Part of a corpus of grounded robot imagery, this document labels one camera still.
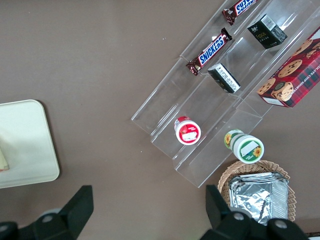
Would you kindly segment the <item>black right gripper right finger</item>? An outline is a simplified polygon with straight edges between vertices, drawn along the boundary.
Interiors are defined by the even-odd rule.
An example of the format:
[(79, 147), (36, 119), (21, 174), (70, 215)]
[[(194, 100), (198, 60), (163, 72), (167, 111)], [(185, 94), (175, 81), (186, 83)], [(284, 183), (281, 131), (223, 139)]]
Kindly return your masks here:
[(211, 229), (202, 240), (307, 240), (308, 236), (294, 222), (273, 218), (262, 225), (240, 211), (232, 211), (218, 188), (207, 185), (205, 206)]

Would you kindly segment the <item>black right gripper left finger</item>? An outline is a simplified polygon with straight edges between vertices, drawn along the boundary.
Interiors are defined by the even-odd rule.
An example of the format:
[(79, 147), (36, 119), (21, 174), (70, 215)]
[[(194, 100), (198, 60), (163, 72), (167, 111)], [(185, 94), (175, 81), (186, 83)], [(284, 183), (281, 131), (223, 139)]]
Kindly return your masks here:
[(76, 240), (94, 211), (93, 187), (83, 185), (62, 208), (48, 210), (22, 228), (0, 223), (2, 240)]

